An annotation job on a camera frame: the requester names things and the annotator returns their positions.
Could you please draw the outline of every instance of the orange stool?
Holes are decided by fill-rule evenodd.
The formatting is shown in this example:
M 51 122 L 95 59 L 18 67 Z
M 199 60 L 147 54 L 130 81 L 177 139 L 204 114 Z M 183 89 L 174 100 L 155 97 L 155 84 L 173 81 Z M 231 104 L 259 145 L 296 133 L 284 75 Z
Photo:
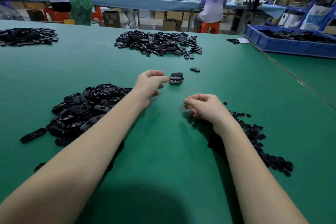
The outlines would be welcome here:
M 45 8 L 43 14 L 46 21 L 48 21 L 47 14 L 49 14 L 52 21 L 64 21 L 70 18 L 70 13 L 57 12 L 52 8 Z
M 98 18 L 98 20 L 103 21 L 103 14 L 99 6 L 94 7 L 96 12 L 92 13 L 92 18 Z
M 202 22 L 198 29 L 199 33 L 206 33 L 210 29 L 210 34 L 219 34 L 219 22 L 207 23 Z

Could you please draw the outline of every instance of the blue bin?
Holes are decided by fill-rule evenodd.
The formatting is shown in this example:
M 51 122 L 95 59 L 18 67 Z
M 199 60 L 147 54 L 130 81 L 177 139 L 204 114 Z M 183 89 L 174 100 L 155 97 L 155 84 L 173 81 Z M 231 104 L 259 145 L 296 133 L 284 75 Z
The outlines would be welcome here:
M 275 52 L 292 55 L 314 56 L 321 58 L 336 59 L 336 44 L 322 44 L 305 41 L 294 41 L 285 39 L 270 38 L 260 30 L 269 29 L 271 31 L 294 31 L 296 33 L 313 32 L 314 35 L 324 36 L 336 41 L 336 37 L 324 34 L 320 31 L 311 31 L 304 29 L 268 27 L 259 25 L 247 25 L 244 35 L 264 52 Z

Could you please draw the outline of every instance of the white paper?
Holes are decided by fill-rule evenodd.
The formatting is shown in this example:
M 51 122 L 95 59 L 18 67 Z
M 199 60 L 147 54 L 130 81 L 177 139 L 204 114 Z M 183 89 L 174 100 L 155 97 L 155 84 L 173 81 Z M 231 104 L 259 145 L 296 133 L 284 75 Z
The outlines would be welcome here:
M 250 44 L 250 41 L 246 38 L 237 38 L 241 44 Z

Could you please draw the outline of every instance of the forearm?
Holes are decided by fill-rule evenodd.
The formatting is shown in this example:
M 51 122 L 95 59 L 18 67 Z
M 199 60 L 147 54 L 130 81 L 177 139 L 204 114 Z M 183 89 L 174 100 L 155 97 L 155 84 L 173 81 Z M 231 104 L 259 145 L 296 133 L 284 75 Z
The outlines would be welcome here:
M 0 223 L 73 223 L 143 107 L 129 93 L 2 203 Z
M 246 224 L 307 223 L 275 180 L 237 122 L 222 126 L 239 205 Z

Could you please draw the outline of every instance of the gray pants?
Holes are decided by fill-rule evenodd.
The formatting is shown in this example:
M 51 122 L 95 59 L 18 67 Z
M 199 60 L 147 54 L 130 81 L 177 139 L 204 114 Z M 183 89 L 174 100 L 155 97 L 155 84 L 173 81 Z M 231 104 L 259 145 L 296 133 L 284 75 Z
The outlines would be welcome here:
M 195 32 L 198 32 L 198 29 L 200 28 L 202 22 L 203 21 L 200 18 L 200 14 L 197 14 L 197 16 L 194 19 L 194 31 Z

